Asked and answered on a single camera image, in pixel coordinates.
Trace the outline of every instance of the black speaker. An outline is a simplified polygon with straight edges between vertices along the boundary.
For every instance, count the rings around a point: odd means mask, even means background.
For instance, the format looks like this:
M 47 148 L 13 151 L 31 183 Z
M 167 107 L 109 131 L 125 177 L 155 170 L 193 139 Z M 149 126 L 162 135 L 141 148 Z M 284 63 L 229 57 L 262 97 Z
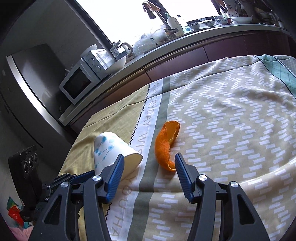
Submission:
M 37 173 L 36 146 L 26 148 L 9 157 L 8 165 L 15 189 L 24 205 L 20 216 L 25 222 L 33 221 L 32 215 L 42 190 L 42 182 Z

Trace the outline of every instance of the kettle handle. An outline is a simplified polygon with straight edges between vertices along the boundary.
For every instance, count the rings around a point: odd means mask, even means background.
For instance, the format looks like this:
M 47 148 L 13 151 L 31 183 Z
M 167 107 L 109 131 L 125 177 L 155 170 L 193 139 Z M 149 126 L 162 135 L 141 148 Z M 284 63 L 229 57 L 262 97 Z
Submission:
M 122 43 L 121 46 L 125 49 L 128 56 L 130 57 L 133 53 L 133 47 L 129 43 Z

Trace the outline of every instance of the soap dispenser bottle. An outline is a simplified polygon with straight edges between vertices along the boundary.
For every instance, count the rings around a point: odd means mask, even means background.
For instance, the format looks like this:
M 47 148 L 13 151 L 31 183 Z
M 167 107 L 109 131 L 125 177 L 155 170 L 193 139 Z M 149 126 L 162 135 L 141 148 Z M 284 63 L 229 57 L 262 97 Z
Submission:
M 175 33 L 176 36 L 181 36 L 184 34 L 182 26 L 179 24 L 178 20 L 174 17 L 171 17 L 168 12 L 165 13 L 168 17 L 167 23 L 171 28 L 177 28 L 179 31 Z

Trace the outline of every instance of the orange peel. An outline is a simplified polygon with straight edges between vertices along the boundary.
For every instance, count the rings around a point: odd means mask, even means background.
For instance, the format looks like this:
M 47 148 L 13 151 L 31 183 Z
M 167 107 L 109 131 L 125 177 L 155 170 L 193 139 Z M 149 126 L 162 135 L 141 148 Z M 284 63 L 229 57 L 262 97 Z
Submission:
M 173 120 L 164 123 L 155 139 L 156 160 L 168 171 L 176 171 L 175 163 L 170 161 L 170 147 L 177 138 L 180 130 L 180 123 Z

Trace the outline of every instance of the silver bolt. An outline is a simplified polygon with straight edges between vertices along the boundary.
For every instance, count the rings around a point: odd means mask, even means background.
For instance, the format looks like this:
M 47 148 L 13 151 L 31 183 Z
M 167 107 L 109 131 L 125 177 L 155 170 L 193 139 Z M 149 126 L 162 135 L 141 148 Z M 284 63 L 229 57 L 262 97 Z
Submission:
M 101 180 L 101 176 L 100 175 L 95 175 L 95 176 L 93 176 L 93 180 L 94 181 L 100 181 Z
M 206 175 L 199 175 L 198 179 L 201 181 L 205 181 L 205 180 L 207 180 L 207 176 Z
M 239 186 L 237 182 L 231 182 L 230 185 L 234 188 L 237 188 Z
M 66 188 L 67 186 L 69 186 L 69 183 L 68 183 L 68 182 L 63 182 L 63 183 L 61 184 L 61 187 L 62 187 L 62 188 Z

